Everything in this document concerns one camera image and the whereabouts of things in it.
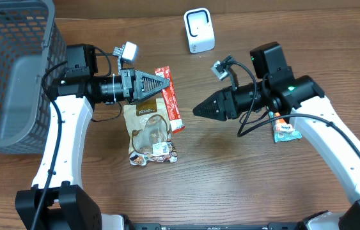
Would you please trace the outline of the teal orange snack packet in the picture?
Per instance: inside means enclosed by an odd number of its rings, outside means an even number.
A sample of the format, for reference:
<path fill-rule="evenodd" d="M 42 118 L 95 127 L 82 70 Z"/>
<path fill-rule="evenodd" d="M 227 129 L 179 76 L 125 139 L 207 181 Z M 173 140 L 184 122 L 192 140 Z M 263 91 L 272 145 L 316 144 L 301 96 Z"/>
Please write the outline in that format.
<path fill-rule="evenodd" d="M 293 140 L 298 140 L 302 138 L 302 134 L 297 131 L 296 129 L 294 129 L 294 131 L 292 133 L 281 133 L 281 132 L 277 132 L 275 131 L 274 125 L 275 125 L 275 121 L 271 122 L 272 125 L 272 129 L 273 129 L 273 136 L 274 136 L 274 142 L 286 142 L 286 141 L 293 141 Z"/>

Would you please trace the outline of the white brown snack wrapper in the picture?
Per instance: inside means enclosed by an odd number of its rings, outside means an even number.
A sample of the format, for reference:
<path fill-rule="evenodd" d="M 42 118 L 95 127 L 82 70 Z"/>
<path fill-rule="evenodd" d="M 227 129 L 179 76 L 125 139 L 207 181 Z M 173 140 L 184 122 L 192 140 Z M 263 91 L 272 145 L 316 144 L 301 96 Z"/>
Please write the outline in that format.
<path fill-rule="evenodd" d="M 175 163 L 178 155 L 171 139 L 171 124 L 163 98 L 124 105 L 123 116 L 130 137 L 129 161 Z"/>

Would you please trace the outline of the red white snack bar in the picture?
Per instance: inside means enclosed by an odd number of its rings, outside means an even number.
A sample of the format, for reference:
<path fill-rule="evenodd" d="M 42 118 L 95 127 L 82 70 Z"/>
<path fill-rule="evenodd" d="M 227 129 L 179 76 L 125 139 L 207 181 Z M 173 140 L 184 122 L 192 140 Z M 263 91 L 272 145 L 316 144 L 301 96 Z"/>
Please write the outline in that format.
<path fill-rule="evenodd" d="M 169 80 L 169 86 L 162 90 L 162 96 L 166 104 L 171 130 L 174 134 L 177 134 L 185 128 L 185 125 L 180 115 L 171 70 L 169 66 L 156 68 L 155 74 Z"/>

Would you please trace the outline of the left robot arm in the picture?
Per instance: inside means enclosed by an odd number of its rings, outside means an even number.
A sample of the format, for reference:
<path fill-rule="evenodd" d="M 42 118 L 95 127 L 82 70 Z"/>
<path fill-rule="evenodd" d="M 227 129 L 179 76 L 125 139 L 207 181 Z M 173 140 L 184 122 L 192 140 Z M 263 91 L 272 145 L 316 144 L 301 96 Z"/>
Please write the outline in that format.
<path fill-rule="evenodd" d="M 42 89 L 50 124 L 38 172 L 29 190 L 17 192 L 15 209 L 26 229 L 133 229 L 126 215 L 106 215 L 82 188 L 82 153 L 96 104 L 144 102 L 169 87 L 169 79 L 122 68 L 99 76 L 90 44 L 69 45 L 67 58 L 47 70 Z"/>

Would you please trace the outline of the small orange white packet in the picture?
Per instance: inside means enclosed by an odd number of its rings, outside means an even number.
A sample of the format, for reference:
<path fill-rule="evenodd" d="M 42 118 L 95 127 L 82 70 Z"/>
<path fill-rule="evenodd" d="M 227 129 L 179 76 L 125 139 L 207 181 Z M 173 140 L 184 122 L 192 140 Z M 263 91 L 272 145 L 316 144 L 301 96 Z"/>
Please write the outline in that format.
<path fill-rule="evenodd" d="M 275 131 L 281 133 L 292 133 L 294 128 L 291 124 L 287 123 L 284 119 L 277 119 L 275 120 L 274 125 Z"/>

